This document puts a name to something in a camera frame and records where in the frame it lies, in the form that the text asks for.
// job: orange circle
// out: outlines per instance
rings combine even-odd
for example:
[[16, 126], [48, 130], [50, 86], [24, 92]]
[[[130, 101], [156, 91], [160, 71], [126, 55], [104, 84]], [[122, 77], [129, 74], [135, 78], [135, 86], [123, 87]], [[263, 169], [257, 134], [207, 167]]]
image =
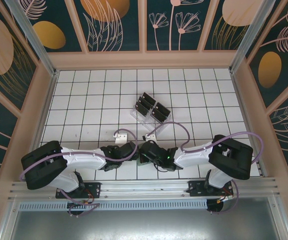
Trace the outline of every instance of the orange circle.
[[112, 22], [115, 18], [114, 9], [120, 18], [124, 17], [129, 10], [129, 0], [80, 0], [85, 11], [94, 19], [101, 22]]

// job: mounting plate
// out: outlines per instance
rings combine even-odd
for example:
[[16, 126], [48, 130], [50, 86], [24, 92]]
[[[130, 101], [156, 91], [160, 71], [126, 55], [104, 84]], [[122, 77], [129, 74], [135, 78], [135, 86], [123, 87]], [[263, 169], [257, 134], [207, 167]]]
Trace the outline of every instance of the mounting plate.
[[[101, 183], [99, 182], [85, 182], [85, 188], [88, 189], [90, 191], [90, 193], [93, 195], [93, 197], [96, 199], [99, 198], [100, 196], [100, 186], [101, 186]], [[76, 193], [71, 193], [71, 192], [67, 192], [67, 195], [69, 197], [71, 197], [72, 199], [88, 199], [88, 193], [86, 191], [83, 191], [82, 194], [79, 194], [77, 196]], [[56, 195], [55, 195], [55, 198], [56, 199], [65, 199], [66, 197], [64, 197], [64, 195], [60, 192], [60, 191], [56, 191]]]
[[[213, 188], [213, 192], [209, 193], [204, 187], [205, 181], [204, 180], [198, 180], [198, 181], [189, 181], [188, 182], [188, 190], [186, 191], [189, 193], [191, 197], [207, 197], [207, 196], [224, 196], [226, 192], [222, 189], [216, 189]], [[225, 184], [224, 188], [230, 192], [232, 195], [234, 194], [232, 183], [229, 181]]]

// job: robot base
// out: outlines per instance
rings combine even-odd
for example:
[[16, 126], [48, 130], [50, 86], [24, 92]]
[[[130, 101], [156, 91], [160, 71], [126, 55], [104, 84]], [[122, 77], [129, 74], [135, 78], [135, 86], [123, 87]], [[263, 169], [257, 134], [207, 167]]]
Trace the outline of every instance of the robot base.
[[[84, 185], [85, 185], [85, 189], [89, 190], [90, 193], [93, 195], [93, 197], [96, 199], [99, 198], [100, 196], [100, 186], [101, 186], [101, 183], [99, 182], [84, 182]], [[72, 191], [72, 192], [67, 192], [66, 193], [69, 197], [71, 197], [72, 199], [88, 199], [89, 196], [88, 196], [88, 192], [87, 191]], [[56, 195], [55, 195], [55, 198], [56, 199], [66, 199], [66, 197], [64, 197], [64, 195], [59, 191], [59, 189], [57, 189], [56, 191]]]
[[[186, 191], [189, 193], [191, 197], [213, 197], [213, 196], [225, 196], [227, 193], [220, 188], [215, 188], [209, 186], [205, 188], [205, 181], [204, 180], [197, 180], [197, 181], [189, 181], [188, 182], [189, 189]], [[231, 182], [225, 184], [224, 188], [231, 193], [234, 194], [232, 189]]]

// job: robotic arm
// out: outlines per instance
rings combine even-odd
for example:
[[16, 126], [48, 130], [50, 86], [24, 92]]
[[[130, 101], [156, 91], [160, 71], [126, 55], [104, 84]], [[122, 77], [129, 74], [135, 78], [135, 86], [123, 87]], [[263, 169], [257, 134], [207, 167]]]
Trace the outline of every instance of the robotic arm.
[[166, 150], [159, 147], [155, 141], [148, 140], [139, 149], [140, 161], [141, 163], [152, 162], [168, 171], [210, 163], [216, 168], [208, 173], [205, 188], [221, 189], [232, 179], [250, 178], [253, 155], [250, 146], [232, 138], [207, 148], [224, 137], [216, 135], [212, 142], [184, 150], [177, 147]]
[[[147, 142], [136, 150], [129, 161], [139, 158], [142, 164], [153, 163], [168, 171], [211, 163], [216, 169], [210, 170], [207, 175], [205, 188], [221, 189], [232, 178], [249, 179], [253, 153], [250, 146], [231, 138], [207, 148], [223, 137], [217, 135], [212, 142], [184, 150], [177, 147], [166, 150], [159, 147], [156, 140], [147, 139]], [[50, 141], [22, 158], [22, 166], [26, 170], [46, 156], [59, 155], [28, 170], [25, 173], [27, 187], [35, 190], [53, 186], [67, 193], [80, 191], [83, 188], [83, 181], [75, 171], [77, 168], [104, 171], [118, 168], [122, 164], [120, 160], [130, 156], [135, 147], [135, 144], [130, 141], [121, 147], [109, 145], [94, 150], [84, 150], [82, 154], [74, 154], [79, 151], [61, 147], [58, 141]]]
[[[83, 150], [83, 154], [74, 155], [80, 151], [61, 147], [58, 141], [50, 141], [21, 159], [23, 169], [26, 170], [47, 156], [59, 155], [37, 164], [25, 173], [27, 188], [35, 190], [53, 186], [67, 193], [81, 189], [83, 181], [80, 174], [75, 171], [77, 168], [104, 171], [118, 168], [122, 164], [122, 161], [118, 160], [129, 157], [135, 147], [135, 144], [130, 141], [121, 147], [109, 145], [94, 150]], [[98, 155], [116, 159], [116, 162], [108, 161]], [[137, 158], [138, 151], [128, 161]]]

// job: cable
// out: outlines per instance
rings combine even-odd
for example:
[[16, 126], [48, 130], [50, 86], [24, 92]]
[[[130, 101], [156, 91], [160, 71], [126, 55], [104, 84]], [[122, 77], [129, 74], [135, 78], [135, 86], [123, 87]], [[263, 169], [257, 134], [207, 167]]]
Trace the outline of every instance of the cable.
[[87, 188], [85, 188], [84, 191], [88, 193], [88, 200], [87, 200], [86, 202], [88, 202], [88, 201], [90, 200], [90, 198], [92, 198], [92, 202], [91, 202], [91, 203], [93, 203], [93, 202], [94, 202], [94, 196], [93, 196], [93, 194], [92, 194], [92, 193], [90, 192], [90, 190], [88, 190]]
[[133, 155], [136, 153], [137, 151], [137, 147], [138, 147], [138, 141], [137, 141], [137, 137], [135, 136], [135, 134], [133, 132], [131, 132], [130, 130], [127, 130], [127, 129], [124, 129], [124, 128], [121, 128], [121, 129], [118, 129], [117, 131], [114, 132], [114, 135], [116, 133], [118, 133], [119, 131], [126, 131], [128, 133], [130, 133], [134, 139], [135, 139], [135, 148], [134, 148], [134, 151], [131, 153], [131, 155], [129, 155], [128, 157], [124, 157], [124, 158], [121, 158], [121, 159], [112, 159], [110, 157], [107, 157], [107, 156], [104, 156], [104, 155], [101, 155], [101, 154], [98, 154], [98, 153], [93, 153], [93, 152], [88, 152], [88, 151], [73, 151], [73, 152], [60, 152], [60, 153], [56, 153], [56, 154], [53, 154], [53, 155], [49, 155], [49, 156], [46, 156], [40, 160], [38, 160], [37, 162], [33, 163], [31, 166], [29, 166], [28, 168], [26, 168], [20, 175], [19, 175], [19, 180], [21, 182], [24, 181], [24, 175], [25, 173], [27, 173], [29, 170], [31, 170], [32, 168], [34, 168], [35, 166], [39, 165], [40, 163], [44, 162], [44, 161], [47, 161], [49, 159], [52, 159], [52, 158], [55, 158], [55, 157], [58, 157], [58, 156], [67, 156], [67, 155], [80, 155], [80, 154], [83, 154], [83, 155], [92, 155], [92, 156], [98, 156], [98, 157], [101, 157], [101, 158], [104, 158], [106, 160], [109, 160], [109, 161], [113, 161], [113, 162], [123, 162], [123, 161], [126, 161], [126, 160], [129, 160], [133, 157]]
[[235, 180], [232, 179], [232, 183], [235, 185], [235, 188], [236, 188], [236, 201], [235, 201], [235, 204], [230, 209], [227, 209], [225, 211], [213, 212], [213, 213], [226, 214], [226, 213], [231, 212], [237, 206], [238, 201], [239, 201], [239, 189], [237, 187], [237, 184], [236, 184]]
[[257, 138], [259, 139], [259, 141], [260, 141], [260, 144], [261, 144], [260, 151], [259, 151], [258, 155], [255, 157], [255, 159], [252, 161], [252, 164], [255, 163], [255, 162], [257, 162], [257, 161], [259, 160], [259, 158], [261, 157], [261, 155], [263, 154], [263, 151], [264, 151], [264, 141], [262, 140], [262, 138], [261, 138], [258, 134], [254, 133], [254, 132], [250, 132], [250, 131], [241, 131], [241, 132], [233, 133], [233, 134], [231, 134], [231, 135], [229, 135], [229, 136], [223, 137], [222, 139], [220, 139], [220, 140], [218, 140], [218, 141], [210, 144], [209, 146], [206, 146], [206, 147], [200, 148], [200, 149], [196, 149], [196, 150], [189, 150], [189, 151], [188, 151], [188, 150], [184, 150], [184, 145], [186, 145], [186, 144], [189, 143], [189, 141], [190, 141], [189, 132], [188, 132], [188, 130], [187, 130], [183, 125], [181, 125], [181, 124], [178, 123], [178, 122], [174, 122], [174, 121], [164, 122], [164, 123], [160, 124], [159, 126], [157, 126], [154, 130], [152, 130], [152, 131], [151, 131], [150, 133], [148, 133], [147, 135], [149, 136], [150, 134], [152, 134], [153, 132], [155, 132], [158, 128], [160, 128], [161, 126], [163, 126], [163, 125], [165, 125], [165, 124], [169, 124], [169, 123], [170, 123], [170, 124], [179, 125], [179, 126], [181, 126], [181, 127], [186, 131], [187, 136], [188, 136], [188, 139], [187, 139], [186, 142], [184, 142], [184, 143], [180, 146], [180, 149], [181, 149], [181, 151], [183, 151], [184, 153], [187, 153], [187, 154], [188, 154], [188, 153], [189, 153], [189, 154], [197, 153], [197, 152], [201, 152], [201, 151], [210, 149], [210, 148], [212, 148], [213, 146], [218, 145], [218, 144], [222, 143], [223, 141], [225, 141], [225, 140], [227, 140], [227, 139], [230, 139], [230, 138], [232, 138], [232, 137], [234, 137], [234, 136], [243, 135], [243, 134], [253, 135], [253, 136], [257, 137]]
[[223, 190], [226, 192], [226, 193], [228, 193], [229, 195], [232, 195], [227, 189], [225, 189], [224, 187], [223, 187]]
[[[91, 207], [93, 207], [93, 208], [91, 208], [90, 210], [84, 211], [84, 212], [82, 212], [81, 214], [76, 215], [76, 217], [84, 216], [84, 215], [86, 215], [86, 214], [89, 214], [89, 213], [91, 213], [92, 211], [94, 211], [96, 208], [98, 208], [99, 205], [100, 205], [99, 203], [97, 203], [97, 204], [94, 203], [94, 204], [93, 204], [93, 203], [78, 202], [78, 201], [72, 199], [69, 195], [67, 195], [62, 189], [60, 189], [60, 192], [64, 195], [64, 197], [66, 197], [68, 200], [72, 201], [73, 203], [76, 203], [76, 204], [82, 205], [82, 206], [91, 206]], [[75, 207], [75, 205], [70, 206], [69, 209], [68, 209], [68, 213], [69, 213], [70, 216], [73, 216], [73, 214], [71, 213], [71, 210], [72, 210], [73, 207]]]
[[159, 171], [159, 172], [161, 172], [161, 173], [166, 173], [166, 172], [168, 172], [168, 170], [166, 170], [166, 171], [161, 171], [161, 170], [159, 170], [158, 169], [158, 167], [157, 167], [157, 165], [154, 163], [154, 167], [155, 167], [155, 169], [157, 170], [157, 171]]

